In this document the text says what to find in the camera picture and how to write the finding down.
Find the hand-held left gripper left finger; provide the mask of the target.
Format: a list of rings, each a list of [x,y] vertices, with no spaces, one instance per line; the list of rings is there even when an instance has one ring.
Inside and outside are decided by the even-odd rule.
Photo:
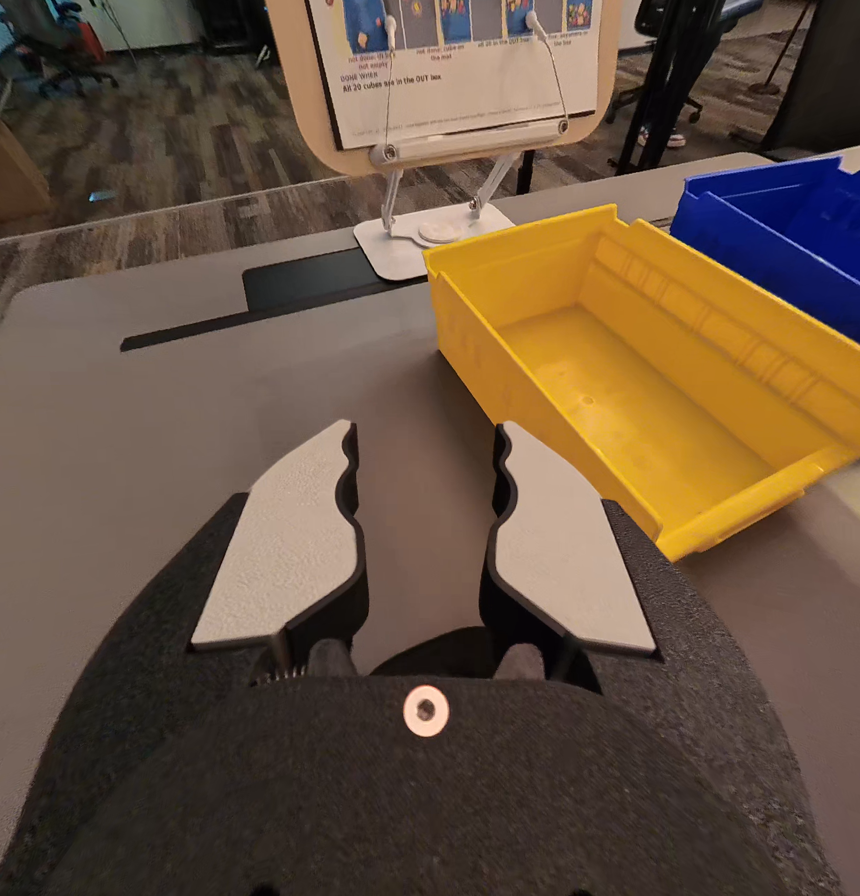
[[[357,426],[338,420],[252,485],[190,639],[195,651],[351,644],[367,621],[367,555],[356,520]]]

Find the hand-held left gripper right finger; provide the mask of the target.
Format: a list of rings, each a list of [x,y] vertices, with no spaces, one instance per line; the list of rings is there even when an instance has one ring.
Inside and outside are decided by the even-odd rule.
[[[495,428],[480,587],[484,625],[509,649],[536,644],[655,656],[657,644],[605,502],[560,454],[514,421]]]

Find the yellow plastic box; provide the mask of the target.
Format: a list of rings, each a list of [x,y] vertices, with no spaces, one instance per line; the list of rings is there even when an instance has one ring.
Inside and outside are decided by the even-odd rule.
[[[860,345],[615,205],[424,252],[440,352],[618,502],[702,553],[860,458]]]

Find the blue plastic box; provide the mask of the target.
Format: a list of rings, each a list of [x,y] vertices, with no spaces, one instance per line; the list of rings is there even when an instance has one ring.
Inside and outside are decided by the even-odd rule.
[[[860,344],[860,169],[840,156],[688,177],[670,233]]]

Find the open cardboard box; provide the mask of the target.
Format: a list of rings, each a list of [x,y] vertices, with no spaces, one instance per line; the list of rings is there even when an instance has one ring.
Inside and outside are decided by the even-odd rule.
[[[0,119],[0,226],[50,211],[43,173]]]

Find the instruction sheet on stand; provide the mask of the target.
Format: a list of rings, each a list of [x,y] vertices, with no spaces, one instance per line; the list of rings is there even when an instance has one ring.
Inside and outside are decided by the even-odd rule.
[[[296,123],[308,148],[344,175],[382,175],[384,193],[374,218],[358,223],[354,240],[374,270],[390,280],[426,273],[424,252],[513,227],[491,200],[504,177],[529,150],[558,148],[588,137],[601,122],[615,83],[622,2],[601,3],[598,95],[595,111],[466,133],[411,140],[383,138],[371,148],[340,150],[331,133],[328,100],[304,1],[267,2],[279,61]],[[405,214],[394,211],[403,174],[455,162],[493,160],[491,172],[467,201]]]

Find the printed instruction sheet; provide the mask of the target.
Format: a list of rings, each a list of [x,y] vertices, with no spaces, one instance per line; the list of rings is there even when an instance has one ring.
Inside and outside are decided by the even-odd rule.
[[[601,3],[305,2],[340,150],[595,111]]]

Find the black mesh office chair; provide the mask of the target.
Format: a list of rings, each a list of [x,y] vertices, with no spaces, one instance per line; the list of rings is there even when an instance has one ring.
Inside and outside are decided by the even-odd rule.
[[[45,2],[0,1],[0,7],[0,21],[10,30],[15,49],[27,51],[42,68],[54,70],[51,76],[41,76],[37,91],[42,98],[50,98],[66,83],[85,98],[84,80],[119,89],[119,81],[89,50],[78,21],[70,26],[71,18],[52,16]]]

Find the dark panel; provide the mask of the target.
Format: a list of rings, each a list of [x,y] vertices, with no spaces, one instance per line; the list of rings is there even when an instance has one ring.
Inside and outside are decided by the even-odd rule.
[[[817,3],[762,154],[860,146],[860,1]]]

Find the black sign frame stand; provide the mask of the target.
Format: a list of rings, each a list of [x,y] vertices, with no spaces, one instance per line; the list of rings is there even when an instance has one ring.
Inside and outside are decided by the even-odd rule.
[[[634,26],[655,39],[615,175],[660,165],[685,101],[719,42],[722,1],[640,2]]]

